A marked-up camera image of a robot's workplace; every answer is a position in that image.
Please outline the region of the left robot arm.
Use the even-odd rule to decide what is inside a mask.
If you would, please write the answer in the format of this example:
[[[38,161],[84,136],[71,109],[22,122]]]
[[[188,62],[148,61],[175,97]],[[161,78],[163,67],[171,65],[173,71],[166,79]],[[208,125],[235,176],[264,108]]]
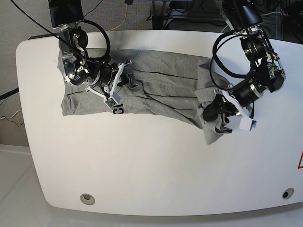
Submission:
[[[203,119],[207,122],[214,121],[219,116],[236,115],[241,108],[254,106],[255,101],[263,96],[265,90],[271,93],[280,90],[286,79],[278,54],[274,51],[265,31],[259,28],[263,19],[253,2],[218,0],[216,5],[231,31],[216,39],[211,62],[216,62],[227,75],[241,79],[241,82],[228,87],[215,85],[219,94],[215,95],[212,103],[203,112]],[[239,37],[241,47],[250,62],[247,74],[231,72],[217,56],[220,47],[236,37]]]

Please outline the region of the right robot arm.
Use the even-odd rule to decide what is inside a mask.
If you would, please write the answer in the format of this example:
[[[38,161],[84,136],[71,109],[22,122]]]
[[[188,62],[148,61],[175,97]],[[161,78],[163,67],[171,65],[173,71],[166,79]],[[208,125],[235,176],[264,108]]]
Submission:
[[[131,61],[111,63],[110,40],[105,30],[95,22],[84,18],[81,1],[50,0],[48,2],[52,27],[59,29],[60,57],[66,83],[73,87],[86,86],[105,101],[119,102],[116,88],[122,83],[124,67]],[[106,41],[106,51],[100,57],[89,57],[89,38],[80,22],[96,27]]]

